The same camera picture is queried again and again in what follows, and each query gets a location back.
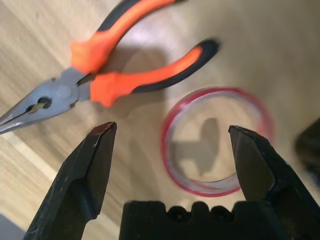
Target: black object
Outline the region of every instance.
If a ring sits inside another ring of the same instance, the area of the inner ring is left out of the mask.
[[[114,123],[94,128],[66,159],[24,239],[81,239],[101,210],[115,131]],[[232,212],[196,202],[191,212],[175,206],[168,213],[159,201],[130,201],[119,239],[319,240],[320,208],[291,167],[256,132],[238,126],[229,132],[247,201]]]
[[[297,137],[295,151],[320,188],[320,118]]]
[[[80,240],[100,214],[117,125],[95,127],[62,164],[25,240]]]

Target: orange and black handle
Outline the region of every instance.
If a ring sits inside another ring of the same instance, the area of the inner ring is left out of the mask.
[[[84,74],[97,73],[108,61],[112,50],[124,34],[147,14],[183,0],[124,0],[103,21],[86,42],[71,45],[71,65]],[[116,98],[131,93],[156,91],[186,79],[205,65],[217,52],[219,44],[208,39],[195,46],[180,60],[149,72],[97,75],[90,84],[90,100],[105,107]]]

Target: needle-nose pliers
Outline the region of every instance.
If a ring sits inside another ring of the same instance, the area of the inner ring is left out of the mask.
[[[89,40],[71,44],[71,66],[60,78],[40,84],[0,118],[0,134],[65,113],[76,102],[91,100],[109,107],[120,96],[164,89],[192,75],[218,52],[219,44],[215,40],[202,41],[164,68],[134,74],[97,74],[137,21],[177,2],[182,0],[121,1]]]

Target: wood grain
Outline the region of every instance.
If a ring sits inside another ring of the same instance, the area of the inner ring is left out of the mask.
[[[87,39],[117,3],[0,0],[0,115],[44,80],[59,76],[69,64],[70,43]],[[319,23],[318,0],[189,0],[146,17],[121,40],[107,70],[162,67],[211,37],[220,40],[221,50],[200,71],[164,91],[122,97],[108,109],[79,103],[61,116],[1,135],[1,212],[26,230],[64,159],[92,127],[107,121],[118,124],[109,184],[102,214],[87,225],[83,239],[117,239],[128,200],[160,200],[167,208],[187,209],[201,200],[231,209],[244,199],[241,191],[219,198],[191,195],[169,179],[160,155],[169,109],[207,86],[240,87],[267,106],[275,122],[273,145],[319,203],[319,190],[293,152],[295,137],[320,116]],[[206,118],[214,117],[225,146],[227,123],[251,121],[230,107],[223,100],[219,110],[207,105],[215,115],[198,116],[201,121],[191,117],[178,140],[210,144],[200,131]],[[218,154],[230,161],[228,151],[219,148]]]

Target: metal pliers head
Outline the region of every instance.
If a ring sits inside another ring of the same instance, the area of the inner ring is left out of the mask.
[[[37,86],[0,118],[0,134],[33,125],[70,110],[90,98],[89,83],[78,85],[85,75],[73,67]]]

